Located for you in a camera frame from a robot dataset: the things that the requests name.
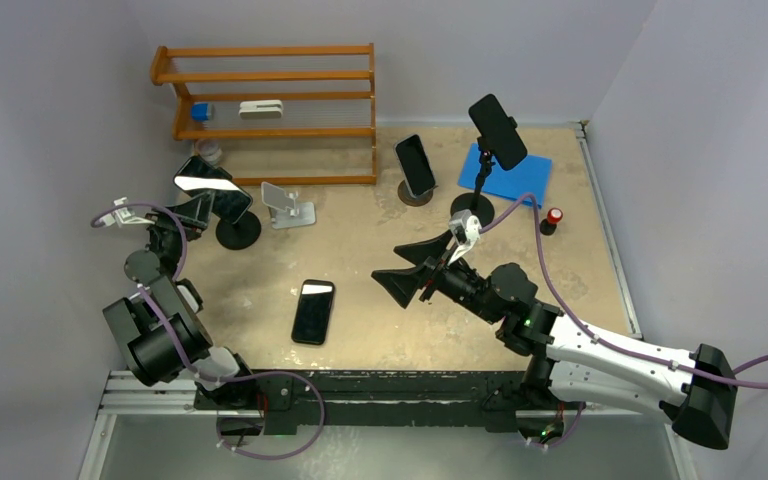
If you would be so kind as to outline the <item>blue foam mat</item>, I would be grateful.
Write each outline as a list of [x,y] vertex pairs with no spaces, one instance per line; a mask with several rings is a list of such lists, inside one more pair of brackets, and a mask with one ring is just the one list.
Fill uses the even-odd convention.
[[[457,185],[472,190],[480,169],[480,150],[477,143],[472,143]],[[482,192],[509,200],[519,198],[523,193],[531,193],[537,199],[539,208],[543,208],[546,190],[552,170],[552,160],[529,154],[515,168],[505,171],[494,166],[485,181]]]

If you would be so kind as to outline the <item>black phone from silver stand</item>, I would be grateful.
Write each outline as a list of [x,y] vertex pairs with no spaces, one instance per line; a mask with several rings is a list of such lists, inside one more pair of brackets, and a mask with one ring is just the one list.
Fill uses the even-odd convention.
[[300,289],[291,330],[295,343],[322,345],[326,338],[336,288],[330,281],[305,280]]

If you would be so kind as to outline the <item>blue white small box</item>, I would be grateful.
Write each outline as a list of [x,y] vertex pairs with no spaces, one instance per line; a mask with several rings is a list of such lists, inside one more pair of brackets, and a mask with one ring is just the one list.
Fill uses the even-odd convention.
[[196,102],[190,107],[190,118],[197,123],[210,121],[215,116],[215,106],[211,102]]

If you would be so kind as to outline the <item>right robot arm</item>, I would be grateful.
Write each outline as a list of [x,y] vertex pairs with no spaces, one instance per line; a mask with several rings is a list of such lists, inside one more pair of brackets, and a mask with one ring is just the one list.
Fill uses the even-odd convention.
[[611,405],[657,418],[696,445],[729,447],[737,388],[721,349],[669,348],[575,322],[538,299],[537,285],[518,264],[501,264],[483,277],[456,258],[452,242],[446,232],[397,246],[411,267],[375,270],[371,277],[402,308],[414,297],[428,301],[440,293],[496,325],[496,338],[531,360],[521,392],[533,406]]

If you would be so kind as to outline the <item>black tall round-base stand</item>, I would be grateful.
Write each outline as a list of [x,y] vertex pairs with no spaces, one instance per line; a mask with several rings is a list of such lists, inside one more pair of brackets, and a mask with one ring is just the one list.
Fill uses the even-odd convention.
[[486,226],[494,220],[495,208],[491,201],[483,195],[483,188],[495,162],[492,149],[483,136],[477,138],[477,145],[480,152],[479,171],[476,175],[473,192],[457,196],[450,205],[450,214],[454,216],[458,212],[468,210],[478,218],[481,226]]

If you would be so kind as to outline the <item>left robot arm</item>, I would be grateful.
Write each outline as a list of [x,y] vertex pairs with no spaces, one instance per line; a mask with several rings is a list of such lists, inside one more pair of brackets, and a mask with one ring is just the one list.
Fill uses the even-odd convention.
[[257,399],[258,382],[239,355],[216,346],[198,318],[202,297],[182,277],[188,243],[208,226],[213,196],[197,194],[175,206],[146,203],[140,216],[136,202],[123,197],[114,208],[90,221],[93,228],[144,226],[148,243],[131,253],[125,276],[137,292],[103,309],[103,316],[131,373],[146,386],[184,375],[208,396],[219,389],[232,408],[244,409]]

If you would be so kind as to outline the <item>phone on wooden puck stand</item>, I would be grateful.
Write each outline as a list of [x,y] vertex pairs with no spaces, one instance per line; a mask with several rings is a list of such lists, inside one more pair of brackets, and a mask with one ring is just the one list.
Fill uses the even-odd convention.
[[437,186],[421,138],[413,134],[399,141],[394,151],[410,191],[421,194]]

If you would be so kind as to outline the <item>phone on tall stand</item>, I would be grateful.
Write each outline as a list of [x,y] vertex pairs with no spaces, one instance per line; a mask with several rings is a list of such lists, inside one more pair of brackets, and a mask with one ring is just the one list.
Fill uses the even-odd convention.
[[517,132],[516,120],[502,108],[494,94],[487,94],[468,109],[477,128],[484,150],[490,152],[500,167],[510,171],[528,155],[527,147]]

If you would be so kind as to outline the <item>small clear plastic jar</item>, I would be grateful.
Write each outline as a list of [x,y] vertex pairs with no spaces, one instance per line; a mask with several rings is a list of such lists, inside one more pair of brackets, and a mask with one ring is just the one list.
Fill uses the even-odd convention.
[[194,153],[211,165],[221,161],[223,150],[216,139],[199,139],[193,144]]

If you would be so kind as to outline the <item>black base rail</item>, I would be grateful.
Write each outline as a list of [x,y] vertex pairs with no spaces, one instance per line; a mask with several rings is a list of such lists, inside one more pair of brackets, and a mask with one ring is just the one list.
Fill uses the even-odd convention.
[[199,387],[198,411],[250,412],[268,435],[292,435],[301,426],[476,427],[490,433],[541,431],[572,413],[548,390],[530,385],[523,371],[261,370],[255,379],[210,392]]

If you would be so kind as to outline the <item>silver folding phone stand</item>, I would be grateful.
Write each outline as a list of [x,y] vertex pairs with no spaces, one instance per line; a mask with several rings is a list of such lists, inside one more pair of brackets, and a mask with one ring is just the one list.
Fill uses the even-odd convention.
[[311,226],[316,223],[312,202],[299,202],[297,192],[268,183],[261,183],[261,199],[268,208],[271,226],[275,230]]

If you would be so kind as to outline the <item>red black button knob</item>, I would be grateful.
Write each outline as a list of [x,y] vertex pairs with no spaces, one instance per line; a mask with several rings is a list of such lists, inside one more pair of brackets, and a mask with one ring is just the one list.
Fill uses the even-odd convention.
[[560,208],[553,207],[549,209],[539,224],[540,233],[544,236],[554,235],[563,219],[563,215],[564,213]]

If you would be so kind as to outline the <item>orange wooden rack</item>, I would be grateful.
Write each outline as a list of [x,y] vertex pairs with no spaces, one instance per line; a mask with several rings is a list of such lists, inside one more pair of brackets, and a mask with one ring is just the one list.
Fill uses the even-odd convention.
[[149,77],[173,92],[173,138],[220,142],[240,185],[378,180],[374,43],[160,46]]

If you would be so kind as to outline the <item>white flat device on rack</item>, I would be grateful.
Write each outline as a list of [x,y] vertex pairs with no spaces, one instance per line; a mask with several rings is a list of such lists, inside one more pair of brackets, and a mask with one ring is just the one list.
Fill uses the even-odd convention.
[[277,99],[241,101],[238,106],[241,119],[280,119],[283,111],[283,102]]

